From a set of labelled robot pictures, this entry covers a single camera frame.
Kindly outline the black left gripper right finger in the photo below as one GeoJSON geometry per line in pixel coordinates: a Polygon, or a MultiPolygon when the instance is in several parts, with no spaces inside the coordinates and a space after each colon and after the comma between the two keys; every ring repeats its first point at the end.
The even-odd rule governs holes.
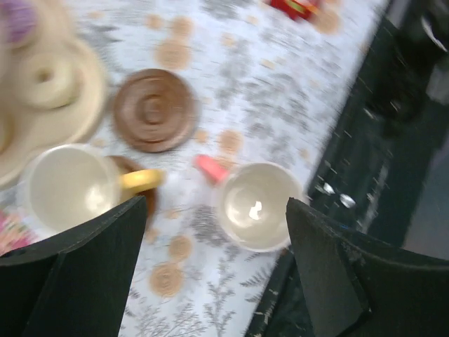
{"type": "Polygon", "coordinates": [[[447,336],[448,262],[345,227],[300,200],[286,220],[315,336],[447,336]]]}

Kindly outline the yellow cup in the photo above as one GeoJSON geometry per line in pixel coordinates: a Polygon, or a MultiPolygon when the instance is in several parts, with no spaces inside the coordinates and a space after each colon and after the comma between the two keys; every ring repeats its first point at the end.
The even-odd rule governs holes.
{"type": "Polygon", "coordinates": [[[151,190],[163,180],[159,169],[121,174],[98,149],[68,144],[43,152],[27,166],[18,199],[36,231],[49,237],[118,206],[122,190],[151,190]]]}

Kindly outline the brown wooden coaster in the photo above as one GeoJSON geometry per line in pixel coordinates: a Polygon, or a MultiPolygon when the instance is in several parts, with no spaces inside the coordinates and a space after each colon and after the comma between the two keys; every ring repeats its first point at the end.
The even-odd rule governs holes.
{"type": "Polygon", "coordinates": [[[199,121],[191,86],[178,75],[145,69],[129,75],[113,106],[116,130],[132,148],[157,153],[183,144],[199,121]]]}
{"type": "MultiPolygon", "coordinates": [[[[141,171],[144,169],[142,165],[136,161],[129,159],[124,156],[119,155],[109,155],[107,158],[111,159],[121,174],[132,173],[135,171],[141,171]]],[[[156,213],[156,207],[158,204],[158,193],[157,189],[151,190],[122,190],[120,195],[120,203],[123,203],[135,196],[143,196],[146,199],[147,205],[147,220],[145,229],[148,230],[153,223],[153,219],[156,213]]]]}

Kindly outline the floral serving tray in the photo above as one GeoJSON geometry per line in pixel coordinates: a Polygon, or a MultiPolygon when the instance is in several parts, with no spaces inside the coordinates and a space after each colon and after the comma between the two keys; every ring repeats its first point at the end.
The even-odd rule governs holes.
{"type": "Polygon", "coordinates": [[[17,211],[1,207],[1,255],[28,246],[34,243],[35,239],[35,234],[25,225],[17,211]]]}

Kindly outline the purple sprinkled donut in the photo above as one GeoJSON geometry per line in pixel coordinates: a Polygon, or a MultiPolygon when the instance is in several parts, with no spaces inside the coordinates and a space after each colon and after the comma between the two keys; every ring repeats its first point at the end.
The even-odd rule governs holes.
{"type": "Polygon", "coordinates": [[[25,46],[36,34],[39,14],[33,1],[1,1],[1,18],[6,28],[6,42],[11,48],[25,46]]]}

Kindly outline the pink cup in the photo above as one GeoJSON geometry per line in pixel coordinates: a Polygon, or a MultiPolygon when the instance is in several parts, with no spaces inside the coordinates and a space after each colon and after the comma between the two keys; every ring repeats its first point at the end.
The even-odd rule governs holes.
{"type": "Polygon", "coordinates": [[[200,154],[196,167],[215,183],[211,201],[218,225],[235,244],[268,253],[290,245],[286,206],[292,197],[307,203],[301,184],[286,168],[271,162],[222,168],[200,154]]]}

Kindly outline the cream three-tier dessert stand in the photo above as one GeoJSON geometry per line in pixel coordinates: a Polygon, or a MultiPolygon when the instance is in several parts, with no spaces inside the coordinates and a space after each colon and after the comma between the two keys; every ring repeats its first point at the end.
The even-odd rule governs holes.
{"type": "Polygon", "coordinates": [[[107,100],[107,75],[61,1],[1,2],[1,188],[29,161],[87,140],[107,100]]]}

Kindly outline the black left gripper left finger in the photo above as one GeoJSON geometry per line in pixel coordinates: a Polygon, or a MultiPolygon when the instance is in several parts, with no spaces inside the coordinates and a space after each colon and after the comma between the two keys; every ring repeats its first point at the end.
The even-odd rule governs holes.
{"type": "Polygon", "coordinates": [[[147,222],[133,197],[1,257],[2,336],[118,336],[147,222]]]}

